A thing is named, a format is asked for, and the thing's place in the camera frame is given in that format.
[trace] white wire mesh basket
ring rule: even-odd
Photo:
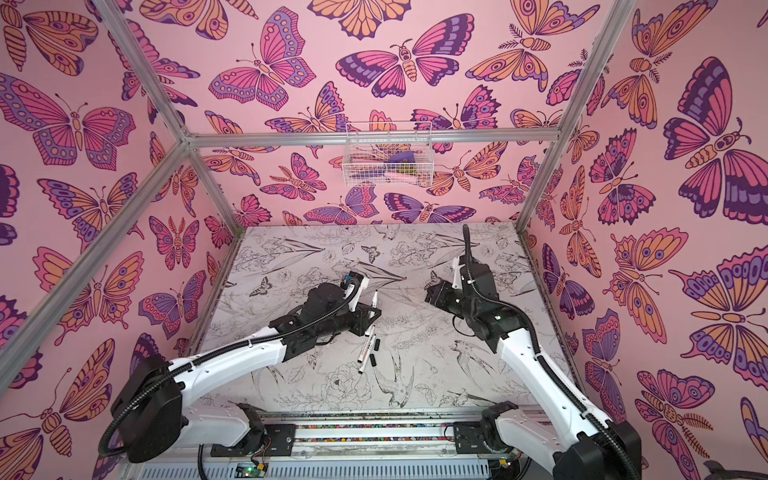
[[[431,187],[435,173],[432,124],[390,121],[347,124],[342,172],[347,187],[373,185],[416,185]]]

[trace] white floral tablecloth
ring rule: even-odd
[[[533,319],[541,345],[568,366],[511,223],[470,223],[474,257],[491,266],[502,299]],[[424,301],[437,276],[452,278],[462,225],[250,228],[235,259],[202,350],[240,339],[302,303],[318,283],[350,270],[370,277],[362,301],[379,291],[382,340],[377,367],[358,373],[364,339],[349,333],[278,366],[241,377],[202,399],[248,402],[267,411],[430,409],[535,403],[514,372],[452,316]],[[463,333],[471,330],[460,319]]]

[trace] wire basket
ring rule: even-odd
[[[342,172],[347,187],[363,183],[373,185],[432,186],[435,152],[432,149],[432,124],[391,121],[390,130],[370,131],[380,127],[375,122],[347,124]]]

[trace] blue object in basket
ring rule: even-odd
[[[387,159],[388,164],[414,164],[416,163],[416,157],[413,156],[412,151],[404,151],[400,154],[394,154]]]

